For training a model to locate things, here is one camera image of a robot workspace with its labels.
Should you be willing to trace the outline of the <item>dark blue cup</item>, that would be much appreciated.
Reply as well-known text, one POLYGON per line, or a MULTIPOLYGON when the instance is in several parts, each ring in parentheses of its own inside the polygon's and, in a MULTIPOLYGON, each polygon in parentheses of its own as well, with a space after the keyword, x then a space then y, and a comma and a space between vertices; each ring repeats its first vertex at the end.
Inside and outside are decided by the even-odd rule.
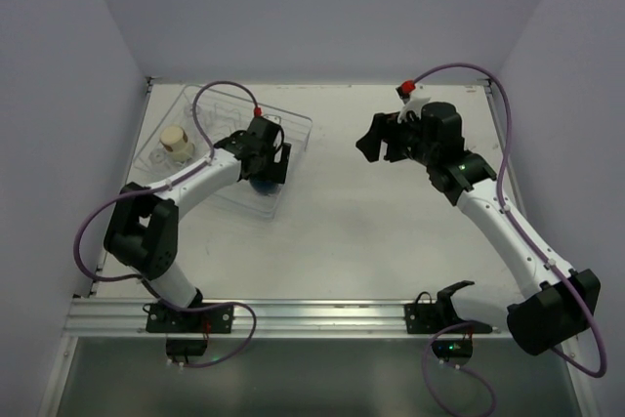
POLYGON ((275 196, 280 191, 280 184, 268 182, 268 181, 258 181, 251 180, 249 182, 251 188, 255 190, 261 196, 275 196))

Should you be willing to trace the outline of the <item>cream ceramic cup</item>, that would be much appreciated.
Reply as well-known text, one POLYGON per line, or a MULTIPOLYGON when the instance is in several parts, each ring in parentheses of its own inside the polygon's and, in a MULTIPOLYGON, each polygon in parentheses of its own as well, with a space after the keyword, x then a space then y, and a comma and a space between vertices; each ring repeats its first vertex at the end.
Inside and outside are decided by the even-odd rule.
POLYGON ((173 161, 184 163, 193 158, 194 144, 181 126, 170 125, 164 128, 159 141, 173 161))

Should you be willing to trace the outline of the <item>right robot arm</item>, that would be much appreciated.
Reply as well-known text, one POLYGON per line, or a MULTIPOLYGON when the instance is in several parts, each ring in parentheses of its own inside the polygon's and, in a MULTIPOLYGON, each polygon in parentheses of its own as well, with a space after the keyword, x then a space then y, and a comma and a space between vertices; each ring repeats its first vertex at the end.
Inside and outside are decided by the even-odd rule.
POLYGON ((548 246, 506 195, 487 161, 466 148, 463 122, 449 103, 420 112, 377 113, 355 146, 367 161, 415 161, 431 185, 473 222, 513 275, 523 300, 507 308, 507 326, 528 354, 539 355, 594 328, 601 283, 548 246))

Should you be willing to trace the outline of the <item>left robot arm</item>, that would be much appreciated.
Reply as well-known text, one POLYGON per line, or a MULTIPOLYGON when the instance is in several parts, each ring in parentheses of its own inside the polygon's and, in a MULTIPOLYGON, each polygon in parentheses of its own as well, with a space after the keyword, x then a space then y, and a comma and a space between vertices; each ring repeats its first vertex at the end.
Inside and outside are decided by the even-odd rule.
POLYGON ((147 187, 124 187, 104 236, 104 250, 130 268, 161 302, 189 311, 201 292, 176 262, 179 222, 213 193, 241 181, 285 183, 291 145, 283 128, 255 117, 245 130, 209 147, 186 170, 147 187))

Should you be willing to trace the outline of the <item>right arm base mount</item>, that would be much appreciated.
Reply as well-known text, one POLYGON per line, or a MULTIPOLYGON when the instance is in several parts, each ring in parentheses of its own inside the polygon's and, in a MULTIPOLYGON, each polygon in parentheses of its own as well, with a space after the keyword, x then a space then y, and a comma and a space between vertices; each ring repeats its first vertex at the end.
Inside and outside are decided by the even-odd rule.
POLYGON ((403 305, 406 333, 434 335, 445 331, 456 334, 491 334, 491 325, 462 319, 452 304, 451 298, 457 291, 474 284, 471 280, 462 280, 439 290, 435 297, 422 291, 413 302, 403 305))

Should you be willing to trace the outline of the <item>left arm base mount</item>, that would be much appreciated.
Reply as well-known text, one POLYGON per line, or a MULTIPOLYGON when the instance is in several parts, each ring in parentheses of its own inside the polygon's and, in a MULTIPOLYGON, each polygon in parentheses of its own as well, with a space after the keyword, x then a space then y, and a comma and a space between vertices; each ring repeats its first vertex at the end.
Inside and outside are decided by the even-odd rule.
POLYGON ((215 304, 215 309, 204 313, 182 313, 160 303, 143 305, 147 314, 146 331, 165 334, 229 334, 234 307, 215 304))

